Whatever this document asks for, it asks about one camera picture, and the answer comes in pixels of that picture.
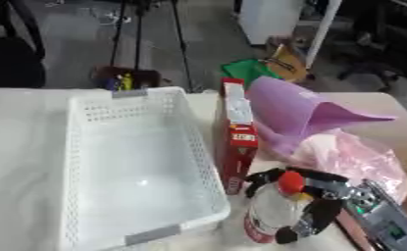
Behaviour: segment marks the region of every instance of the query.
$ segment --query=bottle label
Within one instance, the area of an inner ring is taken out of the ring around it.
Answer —
[[[271,243],[275,239],[276,229],[266,226],[260,218],[249,210],[244,217],[244,229],[247,235],[257,243]]]

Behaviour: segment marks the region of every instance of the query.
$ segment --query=red cardboard box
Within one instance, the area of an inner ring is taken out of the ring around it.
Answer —
[[[215,161],[226,194],[237,194],[258,149],[244,81],[223,78],[214,123]]]

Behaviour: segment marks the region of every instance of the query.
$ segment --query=office chair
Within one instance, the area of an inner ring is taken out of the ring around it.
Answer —
[[[346,79],[353,74],[376,75],[384,85],[379,91],[387,92],[392,82],[400,76],[407,77],[407,14],[394,8],[388,0],[364,1],[363,5],[347,2],[353,4],[349,13],[357,14],[353,33],[358,52],[333,55],[352,61],[338,78]],[[348,16],[348,10],[345,11],[343,16]]]
[[[18,37],[10,12],[15,10],[24,22],[31,40]],[[45,50],[35,17],[22,0],[0,0],[0,26],[6,36],[0,37],[0,87],[39,88],[45,83],[45,70],[41,64]]]

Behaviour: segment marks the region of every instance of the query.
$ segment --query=white plastic basket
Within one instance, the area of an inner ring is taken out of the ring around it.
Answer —
[[[181,88],[70,101],[60,250],[215,226],[229,202]]]

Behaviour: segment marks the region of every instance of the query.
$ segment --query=orange bottle cap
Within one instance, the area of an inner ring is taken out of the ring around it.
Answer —
[[[283,195],[293,195],[302,192],[304,177],[298,172],[287,171],[278,179],[278,188]]]

